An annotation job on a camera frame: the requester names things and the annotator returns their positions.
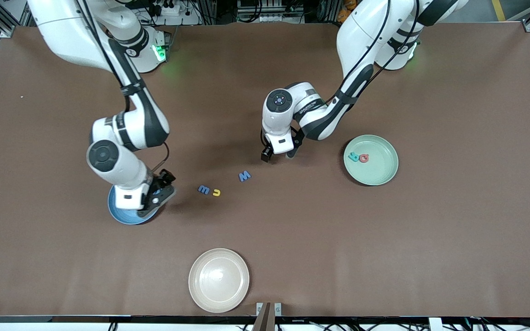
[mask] orange object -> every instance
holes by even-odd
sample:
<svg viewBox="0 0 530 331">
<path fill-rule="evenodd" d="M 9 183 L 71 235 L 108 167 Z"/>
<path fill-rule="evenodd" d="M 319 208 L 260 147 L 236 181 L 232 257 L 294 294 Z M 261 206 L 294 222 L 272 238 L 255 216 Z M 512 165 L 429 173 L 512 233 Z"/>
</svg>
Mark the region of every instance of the orange object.
<svg viewBox="0 0 530 331">
<path fill-rule="evenodd" d="M 343 23 L 347 20 L 347 17 L 349 17 L 349 15 L 351 15 L 351 11 L 341 9 L 341 11 L 339 12 L 339 16 L 337 17 L 337 22 Z"/>
<path fill-rule="evenodd" d="M 352 11 L 357 6 L 357 0 L 343 0 L 343 4 L 345 4 L 345 7 Z"/>
</svg>

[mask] yellow floor stripe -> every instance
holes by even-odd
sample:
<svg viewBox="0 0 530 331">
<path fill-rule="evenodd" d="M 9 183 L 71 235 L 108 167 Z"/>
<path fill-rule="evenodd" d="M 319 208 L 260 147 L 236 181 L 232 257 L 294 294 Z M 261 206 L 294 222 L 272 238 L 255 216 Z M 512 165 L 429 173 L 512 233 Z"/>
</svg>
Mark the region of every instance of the yellow floor stripe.
<svg viewBox="0 0 530 331">
<path fill-rule="evenodd" d="M 494 6 L 494 11 L 496 12 L 496 17 L 499 22 L 504 22 L 507 20 L 504 17 L 504 12 L 502 11 L 502 6 L 500 5 L 500 0 L 492 0 L 492 6 Z"/>
</svg>

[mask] plate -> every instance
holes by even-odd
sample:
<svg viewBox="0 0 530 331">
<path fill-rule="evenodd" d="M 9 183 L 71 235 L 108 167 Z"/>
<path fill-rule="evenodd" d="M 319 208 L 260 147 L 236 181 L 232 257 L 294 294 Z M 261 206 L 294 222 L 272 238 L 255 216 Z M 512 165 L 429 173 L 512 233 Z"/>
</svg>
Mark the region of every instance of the plate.
<svg viewBox="0 0 530 331">
<path fill-rule="evenodd" d="M 112 214 L 112 217 L 117 220 L 118 222 L 126 225 L 136 225 L 136 224 L 142 224 L 151 218 L 153 218 L 154 214 L 158 211 L 155 210 L 154 212 L 151 212 L 144 218 L 141 218 L 138 216 L 137 210 L 133 209 L 119 209 L 116 207 L 116 192 L 115 188 L 112 186 L 112 188 L 109 190 L 108 194 L 108 209 L 109 213 Z"/>
<path fill-rule="evenodd" d="M 191 267 L 190 295 L 207 312 L 228 312 L 244 299 L 248 281 L 248 267 L 240 255 L 229 249 L 212 249 Z"/>
<path fill-rule="evenodd" d="M 394 147 L 372 134 L 351 140 L 345 148 L 343 162 L 352 178 L 371 186 L 389 182 L 398 171 L 398 154 Z"/>
</svg>

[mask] robotic arm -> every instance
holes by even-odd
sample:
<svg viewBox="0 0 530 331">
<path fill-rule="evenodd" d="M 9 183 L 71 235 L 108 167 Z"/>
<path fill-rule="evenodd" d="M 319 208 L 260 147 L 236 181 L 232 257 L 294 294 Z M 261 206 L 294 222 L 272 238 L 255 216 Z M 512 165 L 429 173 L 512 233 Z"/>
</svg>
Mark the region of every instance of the robotic arm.
<svg viewBox="0 0 530 331">
<path fill-rule="evenodd" d="M 330 136 L 374 79 L 374 62 L 381 69 L 404 67 L 414 55 L 423 27 L 445 19 L 465 3 L 467 0 L 426 0 L 423 4 L 419 0 L 362 0 L 337 34 L 343 82 L 334 96 L 324 102 L 312 84 L 299 82 L 273 90 L 265 99 L 261 159 L 268 162 L 272 154 L 281 153 L 292 158 L 303 138 Z M 292 128 L 292 120 L 300 130 Z"/>
<path fill-rule="evenodd" d="M 136 55 L 139 63 L 156 63 L 149 33 L 130 9 L 110 6 L 107 0 L 28 0 L 28 4 L 53 53 L 71 63 L 110 71 L 120 82 L 127 108 L 94 122 L 86 159 L 97 175 L 114 185 L 115 200 L 109 202 L 118 209 L 137 210 L 144 219 L 175 194 L 170 172 L 154 175 L 133 153 L 160 146 L 169 135 L 167 119 L 131 59 Z M 102 23 L 113 38 L 102 30 Z M 136 54 L 127 56 L 133 48 Z M 130 101 L 135 107 L 131 110 Z"/>
</svg>

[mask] tabletop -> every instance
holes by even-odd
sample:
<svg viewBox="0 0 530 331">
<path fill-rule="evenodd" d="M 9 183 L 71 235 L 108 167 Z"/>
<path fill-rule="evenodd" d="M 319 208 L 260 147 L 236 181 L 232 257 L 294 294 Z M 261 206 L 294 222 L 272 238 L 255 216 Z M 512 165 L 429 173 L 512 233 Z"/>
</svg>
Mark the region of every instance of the tabletop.
<svg viewBox="0 0 530 331">
<path fill-rule="evenodd" d="M 256 302 L 288 316 L 530 315 L 530 34 L 427 28 L 414 59 L 381 73 L 332 136 L 263 163 L 263 100 L 297 81 L 332 95 L 336 33 L 179 28 L 170 61 L 143 74 L 170 122 L 178 193 L 142 226 L 110 216 L 110 184 L 86 163 L 94 120 L 122 110 L 115 78 L 57 58 L 36 28 L 2 39 L 0 314 L 208 315 L 187 277 L 225 247 L 251 277 L 229 315 Z M 349 178 L 342 152 L 362 134 L 395 147 L 391 182 Z M 164 149 L 138 155 L 153 167 Z"/>
</svg>

